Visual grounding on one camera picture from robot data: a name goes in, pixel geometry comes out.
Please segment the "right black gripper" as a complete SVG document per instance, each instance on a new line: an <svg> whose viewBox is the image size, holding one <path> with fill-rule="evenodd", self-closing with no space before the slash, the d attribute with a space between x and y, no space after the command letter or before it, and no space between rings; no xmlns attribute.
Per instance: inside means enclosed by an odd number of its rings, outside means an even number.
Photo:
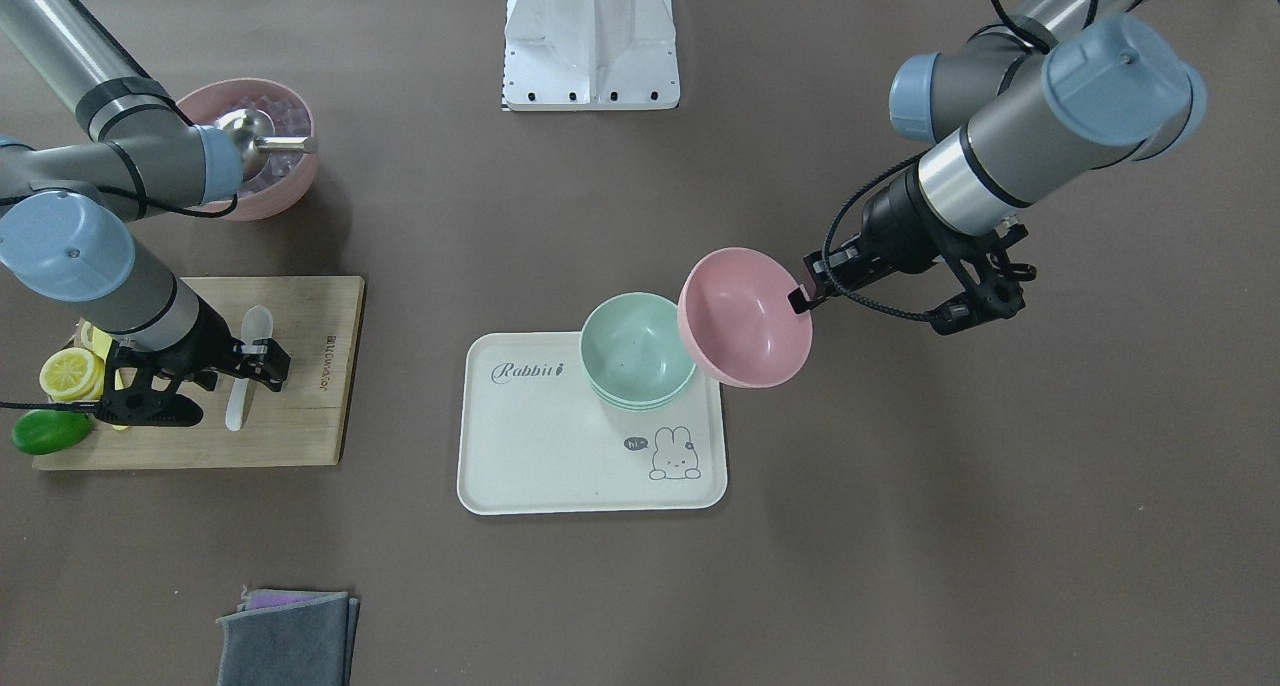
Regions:
<svg viewBox="0 0 1280 686"><path fill-rule="evenodd" d="M146 329L118 343L118 367L163 372L166 379L193 379L212 371L283 390L291 355L274 338L238 340L224 317L201 297L177 297Z"/></svg>

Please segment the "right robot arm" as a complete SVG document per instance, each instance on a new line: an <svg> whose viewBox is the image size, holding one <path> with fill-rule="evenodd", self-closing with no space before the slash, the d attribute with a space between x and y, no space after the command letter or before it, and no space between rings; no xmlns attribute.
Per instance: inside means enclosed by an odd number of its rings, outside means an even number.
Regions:
<svg viewBox="0 0 1280 686"><path fill-rule="evenodd" d="M189 122L78 0L3 0L3 31L87 140L3 143L3 265L113 339L110 367L212 387L219 372L282 389L289 357L238 340L215 308L138 244L131 221L224 218L271 154L312 154L256 109ZM224 200L212 212L209 203Z"/></svg>

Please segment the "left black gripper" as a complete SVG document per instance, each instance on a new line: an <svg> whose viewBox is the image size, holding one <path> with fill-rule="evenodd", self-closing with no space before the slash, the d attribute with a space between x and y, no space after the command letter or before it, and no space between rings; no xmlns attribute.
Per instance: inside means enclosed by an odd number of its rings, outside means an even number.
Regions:
<svg viewBox="0 0 1280 686"><path fill-rule="evenodd" d="M841 297L835 282L845 291L859 291L891 273L925 273L937 259L968 291L969 276L956 262L965 239L925 198L919 168L906 166L868 200L858 234L845 244L832 244L827 266L820 253L804 257L809 282L791 291L788 303L794 314L806 314Z"/></svg>

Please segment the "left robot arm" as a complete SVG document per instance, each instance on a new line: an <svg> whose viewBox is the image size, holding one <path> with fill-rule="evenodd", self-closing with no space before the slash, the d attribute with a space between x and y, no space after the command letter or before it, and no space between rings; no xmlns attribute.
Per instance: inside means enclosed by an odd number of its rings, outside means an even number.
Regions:
<svg viewBox="0 0 1280 686"><path fill-rule="evenodd" d="M1085 172L1170 152L1201 124L1202 76L1133 15L1149 0L989 0L997 20L959 52L919 54L890 90L891 124L927 148L851 197L861 227L832 224L794 312L845 297L940 334L1024 307L1036 276L1009 250L1019 212Z"/></svg>

